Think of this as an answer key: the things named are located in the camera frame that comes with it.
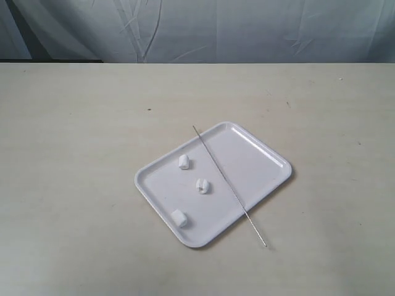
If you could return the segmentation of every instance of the gray curtain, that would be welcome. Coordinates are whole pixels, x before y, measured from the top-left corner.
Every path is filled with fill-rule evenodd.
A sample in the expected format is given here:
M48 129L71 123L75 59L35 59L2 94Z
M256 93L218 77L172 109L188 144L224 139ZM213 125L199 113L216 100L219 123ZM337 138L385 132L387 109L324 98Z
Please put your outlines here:
M395 61L395 0L13 1L52 59Z

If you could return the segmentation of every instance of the thin wire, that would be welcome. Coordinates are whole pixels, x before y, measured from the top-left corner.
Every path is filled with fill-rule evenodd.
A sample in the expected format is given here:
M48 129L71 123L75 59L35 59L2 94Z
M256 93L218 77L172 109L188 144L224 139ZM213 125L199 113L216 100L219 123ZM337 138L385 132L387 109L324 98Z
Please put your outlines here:
M205 144L205 142L203 141L202 136L199 134L198 130L195 128L195 126L192 126L193 129L195 130L197 136L199 137L200 141L202 142L203 146L206 148L207 153L210 155L211 160L214 162L215 166L218 168L218 171L221 173L223 179L225 180L225 182L229 185L229 188L232 190L232 193L234 195L234 197L236 197L237 201L239 202L241 208L244 211L244 214L246 214L247 219L249 220L249 222L251 223L252 227L254 228L255 232L257 233L257 235L259 236L259 239L262 241L263 245L265 247L267 247L266 242L264 241L264 239L262 238L262 236L260 235L258 229L256 228L254 222L252 222L251 218L249 217L246 208L244 207L244 205L241 203L240 199L238 198L235 189L233 188L233 186L231 185L231 183L229 182L228 178L225 176L225 174L223 173L223 171L221 170L220 166L218 165L218 163L215 161L214 156L211 154L209 148L207 147L207 145Z

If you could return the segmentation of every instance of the white tray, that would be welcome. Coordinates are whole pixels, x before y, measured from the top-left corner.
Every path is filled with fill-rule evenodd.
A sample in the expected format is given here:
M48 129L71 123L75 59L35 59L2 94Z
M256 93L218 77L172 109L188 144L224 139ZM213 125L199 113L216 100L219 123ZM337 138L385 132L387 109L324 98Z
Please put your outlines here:
M283 157L239 125L219 123L201 136L246 210L291 176L291 165ZM191 161L189 170L178 167L178 158L182 154L188 155ZM196 190L198 178L210 182L207 194ZM188 247L206 245L244 214L198 137L140 169L135 184L177 238ZM188 217L183 228L178 228L170 217L176 209Z

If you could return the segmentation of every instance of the table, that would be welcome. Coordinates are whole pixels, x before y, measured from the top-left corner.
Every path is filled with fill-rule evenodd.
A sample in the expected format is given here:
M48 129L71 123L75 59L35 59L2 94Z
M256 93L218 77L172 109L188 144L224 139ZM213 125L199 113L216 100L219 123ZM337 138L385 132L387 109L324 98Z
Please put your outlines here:
M1 295L393 295L395 65L0 65ZM202 249L136 171L220 121L293 177Z

